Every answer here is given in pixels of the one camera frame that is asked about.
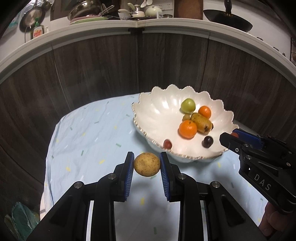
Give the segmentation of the right hand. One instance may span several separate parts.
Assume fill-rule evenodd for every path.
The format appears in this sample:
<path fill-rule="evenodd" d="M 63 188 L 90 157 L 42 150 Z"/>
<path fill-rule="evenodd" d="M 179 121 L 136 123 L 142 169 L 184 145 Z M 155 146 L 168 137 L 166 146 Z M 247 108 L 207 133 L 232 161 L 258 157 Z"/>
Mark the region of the right hand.
<path fill-rule="evenodd" d="M 295 212 L 289 215 L 279 213 L 276 208 L 267 202 L 259 229 L 269 237 L 274 231 L 284 232 L 295 222 Z"/>

